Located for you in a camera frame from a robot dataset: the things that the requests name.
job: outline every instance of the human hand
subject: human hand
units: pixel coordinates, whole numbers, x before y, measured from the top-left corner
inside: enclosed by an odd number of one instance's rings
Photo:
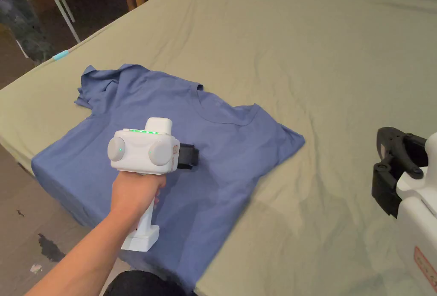
[[[127,215],[133,225],[144,214],[159,190],[165,187],[165,175],[141,175],[120,171],[112,184],[111,211]]]

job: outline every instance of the wooden floor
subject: wooden floor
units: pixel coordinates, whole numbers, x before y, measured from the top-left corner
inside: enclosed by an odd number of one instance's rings
[[[125,0],[68,0],[77,34],[85,39],[127,12]],[[40,16],[57,51],[75,41],[57,9]],[[0,33],[0,89],[33,68],[12,35]],[[0,295],[21,296],[89,231],[77,224],[0,146]],[[41,270],[32,273],[33,265]],[[117,263],[112,275],[128,266]]]

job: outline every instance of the round knob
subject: round knob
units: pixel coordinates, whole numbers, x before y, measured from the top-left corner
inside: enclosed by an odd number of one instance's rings
[[[150,162],[157,166],[163,166],[170,161],[172,156],[171,144],[165,141],[156,141],[149,149]]]
[[[125,141],[118,136],[114,136],[108,144],[108,157],[111,161],[120,161],[125,154]]]

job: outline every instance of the forearm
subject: forearm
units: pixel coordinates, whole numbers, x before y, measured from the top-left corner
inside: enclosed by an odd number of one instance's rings
[[[133,222],[126,212],[111,211],[26,296],[98,295]]]

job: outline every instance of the camouflage pants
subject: camouflage pants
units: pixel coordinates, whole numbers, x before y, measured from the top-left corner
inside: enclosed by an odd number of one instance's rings
[[[27,0],[0,0],[0,23],[12,30],[23,51],[35,64],[55,54]]]

